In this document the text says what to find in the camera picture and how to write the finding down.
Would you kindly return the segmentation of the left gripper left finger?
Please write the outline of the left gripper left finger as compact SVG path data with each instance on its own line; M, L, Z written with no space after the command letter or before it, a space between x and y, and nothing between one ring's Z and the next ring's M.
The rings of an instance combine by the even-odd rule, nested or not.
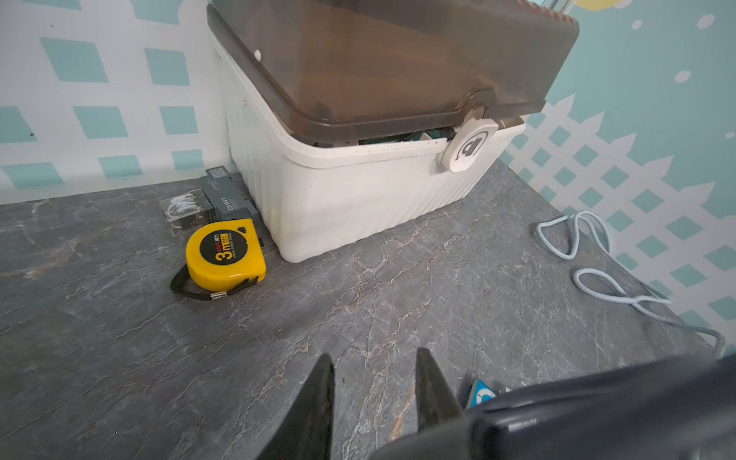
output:
M334 406L335 368L323 354L257 459L330 459Z

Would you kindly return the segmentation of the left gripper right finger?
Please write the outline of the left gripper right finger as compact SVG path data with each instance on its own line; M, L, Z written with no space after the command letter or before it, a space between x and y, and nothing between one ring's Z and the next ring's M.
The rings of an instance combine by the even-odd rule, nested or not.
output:
M419 431L432 429L463 414L463 409L427 348L419 348L416 354L415 397Z

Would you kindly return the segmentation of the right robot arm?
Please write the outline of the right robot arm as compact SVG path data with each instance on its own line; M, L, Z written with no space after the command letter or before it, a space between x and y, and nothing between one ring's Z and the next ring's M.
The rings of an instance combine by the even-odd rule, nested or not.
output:
M735 358L681 356L627 368L628 383L558 417L509 431L452 418L374 459L689 459L735 432Z

